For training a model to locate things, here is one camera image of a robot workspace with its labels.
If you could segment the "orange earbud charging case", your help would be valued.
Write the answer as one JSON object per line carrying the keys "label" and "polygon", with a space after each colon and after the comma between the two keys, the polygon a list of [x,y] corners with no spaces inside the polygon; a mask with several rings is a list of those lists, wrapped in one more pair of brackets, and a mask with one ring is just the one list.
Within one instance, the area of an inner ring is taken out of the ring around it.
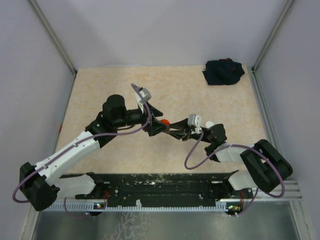
{"label": "orange earbud charging case", "polygon": [[161,119],[160,122],[170,127],[170,122],[167,119]]}

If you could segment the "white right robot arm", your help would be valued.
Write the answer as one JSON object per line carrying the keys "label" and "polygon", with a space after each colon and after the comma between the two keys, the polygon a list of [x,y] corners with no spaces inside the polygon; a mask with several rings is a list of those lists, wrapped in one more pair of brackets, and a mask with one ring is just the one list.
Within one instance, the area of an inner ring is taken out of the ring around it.
{"label": "white right robot arm", "polygon": [[169,127],[166,133],[178,140],[208,143],[204,148],[208,160],[243,164],[246,167],[245,170],[233,173],[223,185],[223,192],[229,198],[235,198],[241,190],[247,188],[258,188],[270,194],[293,174],[289,162],[266,139],[252,146],[227,143],[223,124],[208,121],[202,127],[201,117],[194,114]]}

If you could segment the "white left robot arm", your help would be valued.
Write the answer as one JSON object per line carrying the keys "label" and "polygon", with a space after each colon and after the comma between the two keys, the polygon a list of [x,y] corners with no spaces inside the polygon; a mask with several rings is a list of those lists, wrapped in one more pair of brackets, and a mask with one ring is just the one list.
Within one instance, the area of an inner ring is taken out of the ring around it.
{"label": "white left robot arm", "polygon": [[123,96],[109,96],[96,119],[75,140],[35,165],[28,162],[22,165],[19,189],[33,208],[40,212],[57,199],[101,197],[104,182],[95,173],[62,176],[80,160],[112,141],[122,127],[141,125],[141,129],[149,136],[169,130],[168,124],[157,120],[163,113],[152,107],[148,103],[149,99],[148,95],[138,98],[139,107],[128,110]]}

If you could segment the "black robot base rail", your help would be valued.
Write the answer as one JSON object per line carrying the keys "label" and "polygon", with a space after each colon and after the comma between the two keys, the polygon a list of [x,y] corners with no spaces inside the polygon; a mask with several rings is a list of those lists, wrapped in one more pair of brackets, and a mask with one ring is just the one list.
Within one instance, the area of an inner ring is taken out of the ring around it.
{"label": "black robot base rail", "polygon": [[93,193],[78,194],[77,200],[106,200],[108,207],[214,207],[221,199],[248,200],[253,193],[234,190],[230,173],[117,173],[98,174]]}

